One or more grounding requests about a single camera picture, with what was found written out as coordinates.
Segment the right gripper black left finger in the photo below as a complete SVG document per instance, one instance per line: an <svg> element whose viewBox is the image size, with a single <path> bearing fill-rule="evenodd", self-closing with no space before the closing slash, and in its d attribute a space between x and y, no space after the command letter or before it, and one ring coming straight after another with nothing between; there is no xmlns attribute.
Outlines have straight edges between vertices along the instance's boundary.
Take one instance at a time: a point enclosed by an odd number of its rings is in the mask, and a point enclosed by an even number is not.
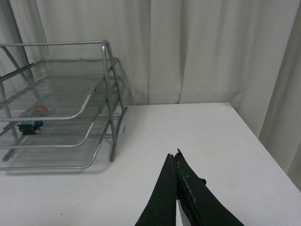
<svg viewBox="0 0 301 226"><path fill-rule="evenodd" d="M138 218L136 225L175 226L176 191L174 157L168 154L150 199Z"/></svg>

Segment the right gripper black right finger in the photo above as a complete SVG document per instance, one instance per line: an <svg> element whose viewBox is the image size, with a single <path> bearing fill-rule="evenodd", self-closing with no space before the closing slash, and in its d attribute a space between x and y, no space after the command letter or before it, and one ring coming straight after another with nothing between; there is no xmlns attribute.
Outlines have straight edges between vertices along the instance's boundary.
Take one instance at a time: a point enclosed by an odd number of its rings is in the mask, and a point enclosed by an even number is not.
<svg viewBox="0 0 301 226"><path fill-rule="evenodd" d="M192 226L242 226L207 188L206 180L197 176L182 152L174 156L177 173L177 198Z"/></svg>

